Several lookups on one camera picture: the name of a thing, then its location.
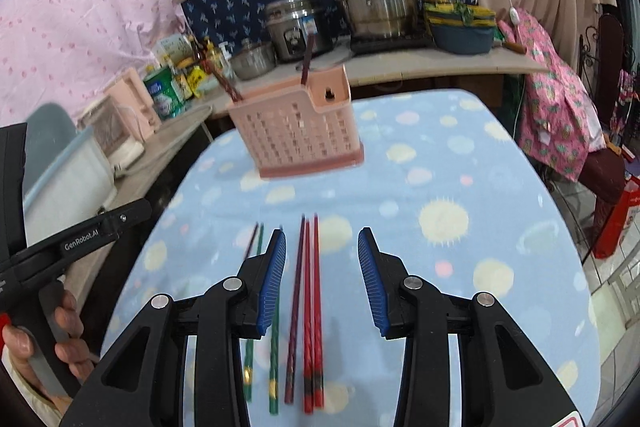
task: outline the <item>white appliance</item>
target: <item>white appliance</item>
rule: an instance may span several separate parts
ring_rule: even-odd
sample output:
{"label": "white appliance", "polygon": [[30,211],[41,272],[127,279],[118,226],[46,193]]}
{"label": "white appliance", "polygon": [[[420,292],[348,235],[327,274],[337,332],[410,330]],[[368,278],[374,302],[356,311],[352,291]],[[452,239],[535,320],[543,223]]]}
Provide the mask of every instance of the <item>white appliance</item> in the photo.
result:
{"label": "white appliance", "polygon": [[94,128],[94,136],[107,156],[116,177],[145,152],[145,147],[129,132],[110,96],[89,105],[78,120],[78,128]]}
{"label": "white appliance", "polygon": [[108,207],[116,196],[113,173],[89,127],[44,171],[22,200],[27,244],[33,245]]}

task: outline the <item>pink floral cloth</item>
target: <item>pink floral cloth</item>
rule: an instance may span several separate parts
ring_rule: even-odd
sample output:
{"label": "pink floral cloth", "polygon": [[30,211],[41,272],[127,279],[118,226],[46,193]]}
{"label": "pink floral cloth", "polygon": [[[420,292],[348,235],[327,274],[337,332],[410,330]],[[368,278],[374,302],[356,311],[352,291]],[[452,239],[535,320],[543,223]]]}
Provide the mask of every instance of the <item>pink floral cloth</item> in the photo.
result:
{"label": "pink floral cloth", "polygon": [[[527,155],[575,182],[590,152],[594,133],[590,133],[588,112],[594,114],[593,103],[535,17],[523,9],[518,9],[518,15],[517,41],[527,47],[530,58],[548,68],[548,73],[526,76],[518,145]],[[500,22],[499,26],[508,41],[516,41],[507,23]],[[598,142],[591,148],[597,150],[601,145]]]}
{"label": "pink floral cloth", "polygon": [[180,0],[0,0],[0,125],[47,102],[77,116],[183,27]]}

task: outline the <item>metal rivet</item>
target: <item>metal rivet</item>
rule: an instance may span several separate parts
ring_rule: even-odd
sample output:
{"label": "metal rivet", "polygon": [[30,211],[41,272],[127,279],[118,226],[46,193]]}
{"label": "metal rivet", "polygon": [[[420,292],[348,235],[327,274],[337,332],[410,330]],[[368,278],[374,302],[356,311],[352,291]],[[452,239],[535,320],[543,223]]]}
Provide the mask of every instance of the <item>metal rivet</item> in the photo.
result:
{"label": "metal rivet", "polygon": [[166,295],[156,295],[151,299],[151,305],[156,310],[161,310],[162,308],[167,306],[167,304],[169,304],[169,297],[167,297]]}
{"label": "metal rivet", "polygon": [[495,298],[491,293],[479,293],[478,294],[478,304],[481,306],[493,306],[495,303]]}
{"label": "metal rivet", "polygon": [[419,290],[420,288],[422,288],[422,279],[410,275],[409,277],[404,279],[404,285],[410,290]]}
{"label": "metal rivet", "polygon": [[238,279],[238,277],[229,277],[229,279],[222,283],[222,287],[230,292],[240,289],[241,286],[242,281]]}

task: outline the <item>pink plastic basket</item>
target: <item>pink plastic basket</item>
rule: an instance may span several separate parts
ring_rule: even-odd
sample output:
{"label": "pink plastic basket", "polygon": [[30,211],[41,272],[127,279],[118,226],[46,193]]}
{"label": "pink plastic basket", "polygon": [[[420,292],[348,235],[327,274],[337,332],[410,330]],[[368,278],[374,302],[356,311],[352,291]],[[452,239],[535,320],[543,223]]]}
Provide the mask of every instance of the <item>pink plastic basket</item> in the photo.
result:
{"label": "pink plastic basket", "polygon": [[363,162],[344,67],[292,76],[243,92],[229,115],[262,178],[296,176]]}

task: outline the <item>dark red cloth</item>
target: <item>dark red cloth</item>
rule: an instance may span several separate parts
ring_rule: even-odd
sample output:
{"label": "dark red cloth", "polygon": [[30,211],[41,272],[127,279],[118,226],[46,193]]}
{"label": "dark red cloth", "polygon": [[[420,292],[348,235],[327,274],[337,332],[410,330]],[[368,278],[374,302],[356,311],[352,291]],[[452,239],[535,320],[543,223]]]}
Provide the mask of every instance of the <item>dark red cloth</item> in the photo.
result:
{"label": "dark red cloth", "polygon": [[[4,328],[7,324],[9,324],[9,315],[6,313],[0,314],[0,333],[2,333],[2,328]],[[2,348],[4,347],[4,342],[2,341],[2,334],[0,334],[0,353],[2,352]]]}

